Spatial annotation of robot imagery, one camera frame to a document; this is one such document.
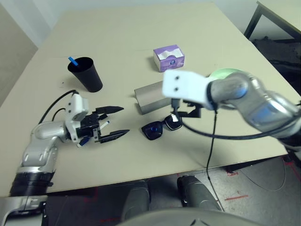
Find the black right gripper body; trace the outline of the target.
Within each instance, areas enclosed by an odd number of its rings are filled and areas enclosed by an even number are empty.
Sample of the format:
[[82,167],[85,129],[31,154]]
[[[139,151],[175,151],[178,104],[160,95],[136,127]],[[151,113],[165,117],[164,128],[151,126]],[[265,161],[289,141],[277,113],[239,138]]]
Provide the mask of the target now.
[[181,118],[201,118],[202,104],[190,102],[187,100],[183,100],[183,102],[186,103],[188,107],[195,107],[195,109],[191,112],[180,112]]

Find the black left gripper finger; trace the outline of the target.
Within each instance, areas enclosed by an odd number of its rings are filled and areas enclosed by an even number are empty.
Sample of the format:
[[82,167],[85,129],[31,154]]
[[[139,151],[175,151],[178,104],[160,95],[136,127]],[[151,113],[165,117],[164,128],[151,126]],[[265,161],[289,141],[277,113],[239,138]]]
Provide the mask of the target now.
[[116,139],[120,138],[121,136],[125,135],[126,133],[128,133],[129,131],[130,131],[129,129],[116,130],[114,132],[111,132],[108,135],[100,136],[99,143],[106,143],[106,142],[116,140]]
[[95,113],[98,115],[108,115],[112,113],[116,113],[119,111],[122,111],[124,108],[120,106],[104,106],[104,107],[98,107],[95,109]]

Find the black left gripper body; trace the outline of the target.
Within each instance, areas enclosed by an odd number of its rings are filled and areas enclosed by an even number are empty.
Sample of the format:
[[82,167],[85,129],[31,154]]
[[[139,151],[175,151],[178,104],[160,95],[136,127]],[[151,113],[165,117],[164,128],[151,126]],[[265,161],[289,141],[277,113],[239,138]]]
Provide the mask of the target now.
[[80,143],[86,143],[92,139],[95,143],[99,142],[101,136],[99,115],[95,112],[86,115],[77,128],[77,135]]

